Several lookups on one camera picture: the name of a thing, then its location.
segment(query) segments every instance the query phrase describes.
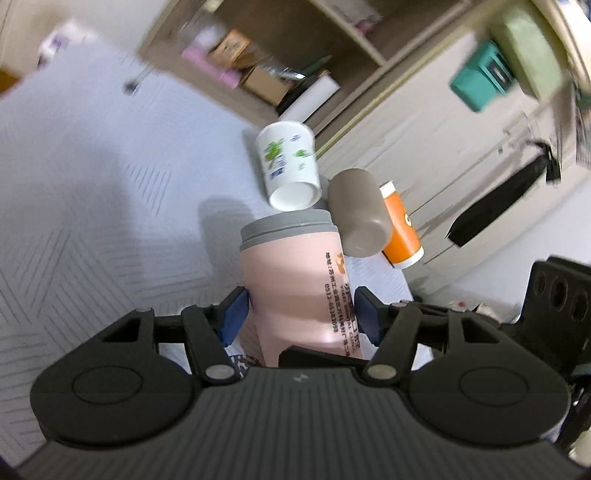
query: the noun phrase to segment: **cardboard box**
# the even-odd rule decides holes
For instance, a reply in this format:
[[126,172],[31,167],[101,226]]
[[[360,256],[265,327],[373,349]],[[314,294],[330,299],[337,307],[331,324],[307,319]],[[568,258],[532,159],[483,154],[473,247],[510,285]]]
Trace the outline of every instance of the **cardboard box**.
[[273,78],[260,67],[254,67],[242,79],[242,86],[252,93],[277,106],[289,91],[289,86]]
[[217,48],[209,54],[209,59],[220,67],[229,69],[250,42],[250,39],[238,30],[231,30]]

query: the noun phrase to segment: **orange label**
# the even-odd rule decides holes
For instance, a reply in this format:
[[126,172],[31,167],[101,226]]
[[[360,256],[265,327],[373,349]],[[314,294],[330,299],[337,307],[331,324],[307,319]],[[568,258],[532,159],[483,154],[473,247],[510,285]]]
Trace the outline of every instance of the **orange label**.
[[394,233],[390,243],[384,248],[384,254],[391,264],[397,264],[417,253],[421,248],[421,242],[398,193],[393,193],[384,199],[384,202],[394,224]]

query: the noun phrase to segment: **brown cup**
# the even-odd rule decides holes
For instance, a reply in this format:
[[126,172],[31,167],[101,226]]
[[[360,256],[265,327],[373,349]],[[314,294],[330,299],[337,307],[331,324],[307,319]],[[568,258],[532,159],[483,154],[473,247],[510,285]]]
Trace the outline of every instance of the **brown cup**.
[[343,170],[330,181],[328,197],[345,255],[371,257],[388,245],[394,226],[370,172]]

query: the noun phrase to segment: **white paper cup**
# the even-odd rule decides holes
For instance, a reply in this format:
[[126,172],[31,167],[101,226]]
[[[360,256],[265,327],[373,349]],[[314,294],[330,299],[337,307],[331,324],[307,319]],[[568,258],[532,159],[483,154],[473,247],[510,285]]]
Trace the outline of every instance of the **white paper cup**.
[[276,122],[256,138],[267,196],[282,212],[303,210],[322,196],[314,134],[299,122]]

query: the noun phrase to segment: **orange bottle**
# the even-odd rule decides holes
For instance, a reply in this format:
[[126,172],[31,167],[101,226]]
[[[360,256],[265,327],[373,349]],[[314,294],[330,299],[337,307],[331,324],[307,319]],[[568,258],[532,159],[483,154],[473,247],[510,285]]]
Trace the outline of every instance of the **orange bottle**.
[[425,251],[421,246],[417,233],[414,231],[410,218],[406,213],[402,200],[394,184],[389,181],[379,188],[386,208],[394,224],[394,233],[388,245],[384,248],[384,255],[392,266],[403,269],[421,260]]

